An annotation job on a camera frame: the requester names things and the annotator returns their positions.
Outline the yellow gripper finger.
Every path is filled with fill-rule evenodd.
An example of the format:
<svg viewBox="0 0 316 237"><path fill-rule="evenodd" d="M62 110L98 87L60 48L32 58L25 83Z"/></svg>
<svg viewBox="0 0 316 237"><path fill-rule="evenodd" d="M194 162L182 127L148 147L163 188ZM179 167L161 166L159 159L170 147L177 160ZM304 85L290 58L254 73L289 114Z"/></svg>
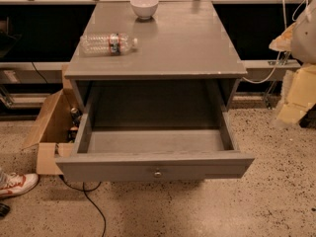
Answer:
<svg viewBox="0 0 316 237"><path fill-rule="evenodd" d="M269 44L269 49L274 51L291 51L292 34L295 23L287 27L281 35L273 39Z"/></svg>

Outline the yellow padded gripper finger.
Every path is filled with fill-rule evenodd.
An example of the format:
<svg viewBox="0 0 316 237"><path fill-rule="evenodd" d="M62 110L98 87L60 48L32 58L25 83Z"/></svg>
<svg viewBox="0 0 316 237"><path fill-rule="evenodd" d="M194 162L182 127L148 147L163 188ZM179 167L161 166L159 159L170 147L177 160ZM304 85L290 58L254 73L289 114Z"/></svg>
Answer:
<svg viewBox="0 0 316 237"><path fill-rule="evenodd" d="M287 70L282 80L281 99L276 105L276 124L298 124L316 105L316 65L304 63L295 72Z"/></svg>

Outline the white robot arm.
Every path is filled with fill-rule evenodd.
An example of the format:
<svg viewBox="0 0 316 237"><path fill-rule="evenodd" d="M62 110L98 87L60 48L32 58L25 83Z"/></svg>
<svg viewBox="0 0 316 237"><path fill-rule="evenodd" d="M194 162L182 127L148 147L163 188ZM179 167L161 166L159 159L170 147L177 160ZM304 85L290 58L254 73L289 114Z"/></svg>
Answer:
<svg viewBox="0 0 316 237"><path fill-rule="evenodd" d="M313 0L269 49L289 51L302 62L296 72L287 71L283 78L281 100L276 120L284 125L299 123L316 105L316 0Z"/></svg>

